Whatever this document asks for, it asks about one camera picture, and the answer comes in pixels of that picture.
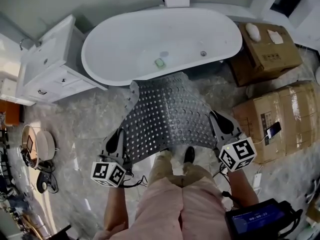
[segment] black shoe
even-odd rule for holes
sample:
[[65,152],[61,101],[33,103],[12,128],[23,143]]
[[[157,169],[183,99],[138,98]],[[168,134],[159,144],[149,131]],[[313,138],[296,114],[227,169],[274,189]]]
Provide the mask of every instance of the black shoe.
[[192,146],[190,146],[187,148],[185,152],[183,163],[190,162],[191,164],[193,164],[194,160],[195,160],[195,149]]

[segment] white freestanding bathtub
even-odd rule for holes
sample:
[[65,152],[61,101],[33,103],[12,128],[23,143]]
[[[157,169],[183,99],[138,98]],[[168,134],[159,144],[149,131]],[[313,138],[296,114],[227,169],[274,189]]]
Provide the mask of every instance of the white freestanding bathtub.
[[86,38],[83,67],[100,83],[129,85],[234,56],[241,33],[227,16],[202,8],[164,8],[120,14]]

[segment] gray tile floor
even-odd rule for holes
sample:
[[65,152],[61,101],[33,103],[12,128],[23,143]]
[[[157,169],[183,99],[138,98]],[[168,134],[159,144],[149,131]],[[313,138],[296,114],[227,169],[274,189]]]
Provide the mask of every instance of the gray tile floor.
[[[184,70],[189,79],[198,87],[206,102],[215,110],[231,113],[232,107],[244,102],[249,97],[258,96],[298,80],[314,81],[314,72],[319,61],[313,51],[299,49],[303,65],[289,71],[278,79],[258,83],[247,87],[237,87],[227,63],[214,62]],[[77,236],[92,239],[98,229],[102,228],[104,209],[108,197],[108,188],[102,187],[90,179],[92,162],[100,154],[102,140],[122,122],[125,116],[127,87],[111,86],[109,90],[92,89],[65,98],[57,104],[36,104],[25,109],[25,124],[38,123],[53,135],[56,146],[60,149],[54,163],[59,192],[49,195],[47,206],[51,207],[57,230],[71,224]],[[29,182],[25,179],[25,165],[19,156],[23,124],[9,130],[9,162],[17,186],[23,192],[30,192]],[[174,149],[172,160],[175,174],[182,173],[182,161],[186,146]],[[212,174],[218,170],[218,162],[213,152],[207,148],[196,147],[195,163],[205,167]],[[270,162],[261,168],[261,201],[275,198],[289,201],[294,209],[306,209],[304,194],[311,179],[319,175],[320,143],[281,160]],[[134,179],[148,176],[154,155],[133,167]],[[245,168],[249,181],[260,168],[252,164]],[[221,190],[229,190],[229,185],[220,175],[215,177]],[[137,204],[145,191],[139,186],[126,189],[129,221],[134,221]],[[44,216],[38,202],[29,198],[33,211]],[[300,228],[305,223],[302,219]],[[290,236],[294,239],[297,229]]]

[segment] faucet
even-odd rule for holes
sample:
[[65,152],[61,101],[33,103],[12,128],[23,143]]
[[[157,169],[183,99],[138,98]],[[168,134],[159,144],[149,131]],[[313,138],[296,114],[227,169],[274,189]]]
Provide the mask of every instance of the faucet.
[[19,46],[20,46],[20,50],[21,50],[21,51],[23,50],[23,48],[22,48],[22,43],[23,43],[23,41],[26,40],[26,39],[31,40],[31,41],[34,43],[35,47],[40,47],[41,44],[42,44],[41,41],[36,41],[36,40],[31,39],[30,37],[25,37],[25,38],[23,38],[23,39],[20,41],[20,45],[19,45]]

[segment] shirt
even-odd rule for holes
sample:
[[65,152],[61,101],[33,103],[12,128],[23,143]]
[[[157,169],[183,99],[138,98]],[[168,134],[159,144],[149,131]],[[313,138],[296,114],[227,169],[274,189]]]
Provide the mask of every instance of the shirt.
[[144,192],[129,229],[101,231],[93,240],[230,240],[221,200],[205,177],[183,188],[163,178]]

